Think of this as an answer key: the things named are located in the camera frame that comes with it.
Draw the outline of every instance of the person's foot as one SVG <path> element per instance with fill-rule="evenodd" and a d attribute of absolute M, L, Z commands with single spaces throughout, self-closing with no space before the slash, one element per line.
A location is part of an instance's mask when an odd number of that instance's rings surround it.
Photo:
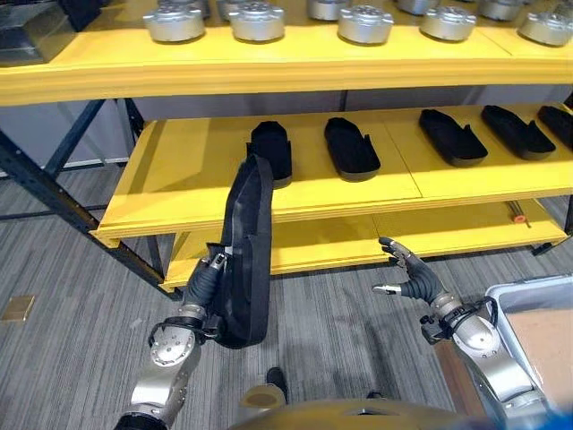
<path fill-rule="evenodd" d="M 267 372 L 266 383 L 276 385 L 285 394 L 285 402 L 288 403 L 287 379 L 280 367 L 271 367 Z"/>
<path fill-rule="evenodd" d="M 366 399 L 384 399 L 384 396 L 382 396 L 382 393 L 379 391 L 370 391 Z"/>

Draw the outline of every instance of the metal cylinder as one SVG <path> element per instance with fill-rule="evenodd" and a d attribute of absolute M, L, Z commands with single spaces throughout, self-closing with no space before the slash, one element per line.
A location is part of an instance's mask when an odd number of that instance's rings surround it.
<path fill-rule="evenodd" d="M 237 12 L 239 5 L 252 0 L 217 0 L 218 16 L 229 21 L 229 12 Z"/>
<path fill-rule="evenodd" d="M 424 15 L 433 7 L 437 7 L 440 0 L 398 0 L 400 11 L 411 13 L 412 15 Z"/>
<path fill-rule="evenodd" d="M 237 39 L 261 42 L 285 35 L 285 12 L 267 2 L 247 2 L 229 12 L 233 35 Z"/>
<path fill-rule="evenodd" d="M 573 20 L 573 1 L 566 0 L 555 6 L 553 13 Z"/>
<path fill-rule="evenodd" d="M 573 35 L 573 21 L 555 13 L 528 13 L 517 33 L 534 42 L 562 47 Z"/>
<path fill-rule="evenodd" d="M 350 4 L 351 0 L 306 0 L 306 12 L 314 20 L 338 21 L 340 10 Z"/>
<path fill-rule="evenodd" d="M 461 7 L 439 6 L 423 17 L 420 31 L 436 39 L 461 41 L 469 37 L 477 19 Z"/>
<path fill-rule="evenodd" d="M 495 21 L 513 21 L 523 7 L 523 0 L 481 0 L 477 12 Z"/>
<path fill-rule="evenodd" d="M 393 23 L 392 15 L 381 9 L 357 5 L 340 11 L 338 35 L 357 43 L 384 43 Z"/>
<path fill-rule="evenodd" d="M 179 42 L 198 38 L 205 32 L 201 11 L 185 4 L 162 4 L 143 16 L 151 38 L 159 42 Z"/>

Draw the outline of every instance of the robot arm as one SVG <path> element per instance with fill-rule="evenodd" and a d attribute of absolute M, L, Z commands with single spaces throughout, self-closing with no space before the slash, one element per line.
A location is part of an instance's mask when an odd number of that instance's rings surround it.
<path fill-rule="evenodd" d="M 375 285 L 374 292 L 420 298 L 432 309 L 432 315 L 420 320 L 422 333 L 430 344 L 452 339 L 458 354 L 472 370 L 488 402 L 507 427 L 526 428 L 543 422 L 549 410 L 543 393 L 526 371 L 503 346 L 495 328 L 497 304 L 490 297 L 475 304 L 463 304 L 448 292 L 433 271 L 400 243 L 382 237 L 382 249 L 393 261 L 406 266 L 410 280 L 397 285 Z M 492 318 L 478 312 L 492 303 Z"/>
<path fill-rule="evenodd" d="M 205 306 L 216 292 L 225 260 L 223 254 L 217 254 L 210 261 L 200 261 L 177 316 L 151 331 L 150 361 L 115 430 L 168 430 L 175 422 L 185 402 L 189 378 L 199 364 L 201 345 L 208 337 L 217 336 L 217 328 L 209 327 Z"/>

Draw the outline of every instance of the gray carpet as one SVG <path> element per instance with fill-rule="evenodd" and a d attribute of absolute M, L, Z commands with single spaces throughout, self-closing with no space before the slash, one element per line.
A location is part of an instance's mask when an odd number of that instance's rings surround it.
<path fill-rule="evenodd" d="M 76 171 L 63 173 L 61 182 L 82 203 L 97 204 L 107 201 L 117 174 Z M 41 209 L 11 181 L 0 181 L 0 202 L 2 214 Z M 563 220 L 565 198 L 544 202 Z M 166 255 L 169 242 L 160 240 Z M 136 245 L 145 254 L 143 242 Z M 447 287 L 478 298 L 496 283 L 573 271 L 572 262 L 569 241 L 537 258 L 519 248 L 430 265 Z M 240 396 L 276 365 L 286 370 L 293 402 L 377 389 L 453 409 L 419 332 L 424 306 L 370 291 L 373 283 L 403 278 L 386 266 L 275 278 L 267 339 L 240 351 L 207 344 L 175 429 L 233 424 Z M 37 296 L 29 320 L 0 324 L 0 429 L 113 428 L 147 359 L 149 329 L 176 305 L 56 217 L 0 223 L 0 309 L 25 294 Z"/>

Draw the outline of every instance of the yellow shelf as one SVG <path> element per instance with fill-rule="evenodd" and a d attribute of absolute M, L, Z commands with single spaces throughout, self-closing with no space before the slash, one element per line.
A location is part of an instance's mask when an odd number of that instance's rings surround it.
<path fill-rule="evenodd" d="M 116 0 L 49 64 L 2 68 L 0 106 L 77 99 L 355 90 L 494 83 L 570 83 L 573 49 L 543 47 L 512 26 L 480 20 L 469 40 L 443 43 L 417 28 L 419 18 L 390 1 L 396 21 L 379 47 L 348 44 L 336 23 L 306 18 L 305 1 L 286 9 L 286 36 L 248 44 L 232 37 L 211 0 L 207 34 L 189 44 L 158 44 L 141 17 L 155 0 Z M 456 5 L 475 9 L 475 4 Z"/>
<path fill-rule="evenodd" d="M 511 107 L 524 118 L 538 108 Z M 479 107 L 440 109 L 473 125 L 490 151 L 482 164 L 453 168 L 445 163 L 417 125 L 421 109 L 153 122 L 141 134 L 93 234 L 113 247 L 122 237 L 221 226 L 229 187 L 244 159 L 244 143 L 251 130 L 268 119 L 287 129 L 293 145 L 293 183 L 273 195 L 275 222 L 573 192 L 573 151 L 562 143 L 554 140 L 557 150 L 548 159 L 525 161 L 481 124 Z M 348 183 L 338 176 L 322 135 L 334 115 L 356 123 L 372 137 L 382 163 L 375 178 Z"/>
<path fill-rule="evenodd" d="M 527 123 L 537 119 L 540 105 L 508 107 Z M 482 120 L 483 107 L 438 107 L 459 124 L 470 124 L 489 154 L 471 168 L 454 168 L 442 160 L 421 127 L 417 125 L 421 109 L 389 110 L 381 114 L 392 140 L 397 144 L 422 196 L 426 199 L 463 198 L 466 202 L 499 200 L 500 194 L 514 198 L 541 197 L 546 191 L 554 195 L 573 191 L 573 152 L 545 125 L 539 128 L 554 143 L 556 151 L 539 161 L 525 161 L 514 156 Z"/>
<path fill-rule="evenodd" d="M 424 211 L 405 211 L 273 225 L 271 273 L 313 271 L 386 262 L 379 236 L 397 239 L 421 256 L 555 242 L 566 235 L 535 200 L 521 201 L 531 228 L 514 224 L 505 203 L 486 203 Z M 217 242 L 213 228 L 175 236 L 162 288 L 186 284 L 205 242 Z"/>

